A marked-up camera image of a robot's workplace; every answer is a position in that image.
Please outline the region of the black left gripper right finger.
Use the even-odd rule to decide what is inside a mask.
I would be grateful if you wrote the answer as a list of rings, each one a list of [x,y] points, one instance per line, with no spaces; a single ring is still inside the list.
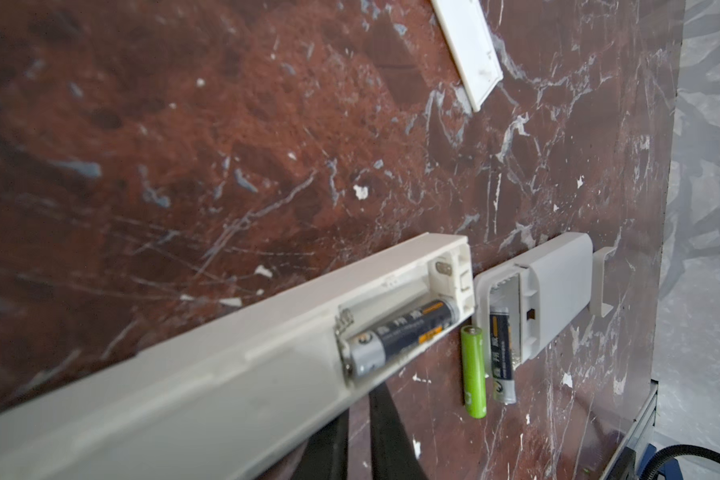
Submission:
[[[385,383],[369,393],[372,478],[426,479]]]

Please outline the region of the white remote control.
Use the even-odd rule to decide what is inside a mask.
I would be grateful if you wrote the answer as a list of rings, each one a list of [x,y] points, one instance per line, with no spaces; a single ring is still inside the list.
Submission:
[[[474,278],[476,311],[472,320],[492,330],[490,313],[509,313],[514,367],[535,358],[573,319],[587,309],[605,317],[606,261],[614,246],[596,250],[585,233],[561,234]]]
[[[428,347],[356,377],[352,336],[444,299],[474,310],[466,237],[426,233],[0,414],[0,479],[252,479]]]

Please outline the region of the green AA battery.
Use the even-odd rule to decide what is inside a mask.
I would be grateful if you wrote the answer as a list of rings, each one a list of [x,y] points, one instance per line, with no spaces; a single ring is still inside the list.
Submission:
[[[467,413],[482,419],[487,413],[483,332],[474,325],[460,330],[464,403]]]

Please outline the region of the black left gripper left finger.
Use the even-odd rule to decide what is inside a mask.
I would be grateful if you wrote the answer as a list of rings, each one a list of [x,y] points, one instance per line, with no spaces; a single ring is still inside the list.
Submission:
[[[292,480],[346,480],[348,475],[349,411],[345,410],[313,434]]]

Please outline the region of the long white remote cover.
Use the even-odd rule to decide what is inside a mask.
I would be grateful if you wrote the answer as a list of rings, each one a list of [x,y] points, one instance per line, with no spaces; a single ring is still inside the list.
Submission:
[[[482,4],[478,0],[433,0],[472,110],[478,112],[503,79]]]

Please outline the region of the left AA battery dark blue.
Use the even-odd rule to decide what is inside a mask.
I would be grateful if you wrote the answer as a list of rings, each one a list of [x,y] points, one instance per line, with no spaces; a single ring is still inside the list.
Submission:
[[[459,314],[452,301],[434,299],[377,322],[344,342],[345,371],[351,379],[364,377],[455,325]]]

